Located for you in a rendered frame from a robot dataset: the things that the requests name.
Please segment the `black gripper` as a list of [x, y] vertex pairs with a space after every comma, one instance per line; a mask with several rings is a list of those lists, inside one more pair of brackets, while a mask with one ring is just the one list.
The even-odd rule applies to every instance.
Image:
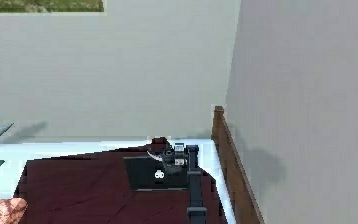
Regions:
[[150, 151], [147, 151], [147, 154], [154, 160], [162, 162], [163, 167], [167, 174], [172, 175], [182, 171], [183, 164], [181, 161], [176, 163], [176, 160], [181, 160], [183, 158], [183, 154], [181, 152], [176, 152], [174, 149], [166, 149], [162, 157], [156, 154], [152, 154]]

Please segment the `black laptop with white logo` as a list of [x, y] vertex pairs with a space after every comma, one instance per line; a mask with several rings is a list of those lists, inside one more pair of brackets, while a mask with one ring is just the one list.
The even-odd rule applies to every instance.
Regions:
[[147, 156], [123, 158], [133, 191], [183, 190], [188, 187], [187, 169], [168, 168]]

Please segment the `dark red blanket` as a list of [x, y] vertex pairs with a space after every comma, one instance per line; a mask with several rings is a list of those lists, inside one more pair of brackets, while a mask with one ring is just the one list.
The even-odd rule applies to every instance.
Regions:
[[28, 161], [14, 193], [27, 202], [19, 224], [190, 224], [187, 188], [130, 189], [123, 158], [168, 144], [160, 137], [131, 151]]

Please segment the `pink patterned pillow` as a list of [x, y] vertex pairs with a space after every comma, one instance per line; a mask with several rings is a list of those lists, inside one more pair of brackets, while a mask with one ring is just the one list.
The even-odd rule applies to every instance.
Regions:
[[0, 199], [0, 224], [19, 224], [26, 209], [22, 198]]

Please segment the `window with green view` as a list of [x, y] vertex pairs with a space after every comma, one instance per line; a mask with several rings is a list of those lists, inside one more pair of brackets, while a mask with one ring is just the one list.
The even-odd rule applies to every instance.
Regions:
[[0, 0], [0, 13], [104, 11], [103, 0]]

